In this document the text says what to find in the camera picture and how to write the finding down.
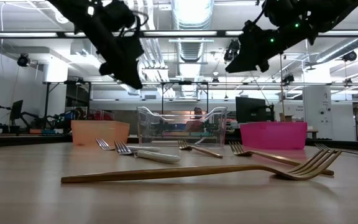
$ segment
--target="table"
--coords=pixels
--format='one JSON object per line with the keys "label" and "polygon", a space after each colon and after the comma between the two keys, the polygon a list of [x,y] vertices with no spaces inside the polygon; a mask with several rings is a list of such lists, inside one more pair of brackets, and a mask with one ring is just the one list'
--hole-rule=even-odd
{"label": "table", "polygon": [[306,131],[307,133],[311,133],[311,137],[313,138],[313,139],[316,139],[317,138],[317,133],[318,133],[318,130],[307,130]]}
{"label": "table", "polygon": [[[268,164],[165,147],[179,164],[161,164],[71,143],[0,147],[0,223],[358,223],[358,156],[342,154],[335,178],[282,180],[264,171],[179,179],[60,184],[62,175],[179,166]],[[306,155],[316,152],[306,147]],[[302,151],[287,152],[301,158]]]}

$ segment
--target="computer monitor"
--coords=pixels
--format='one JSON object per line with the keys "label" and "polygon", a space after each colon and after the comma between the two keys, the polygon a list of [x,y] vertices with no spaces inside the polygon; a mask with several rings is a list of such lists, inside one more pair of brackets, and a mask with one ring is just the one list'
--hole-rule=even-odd
{"label": "computer monitor", "polygon": [[266,102],[261,99],[236,97],[238,123],[266,121]]}
{"label": "computer monitor", "polygon": [[22,113],[23,100],[19,100],[13,103],[11,108],[10,120],[14,121],[16,119],[20,119],[20,115]]}

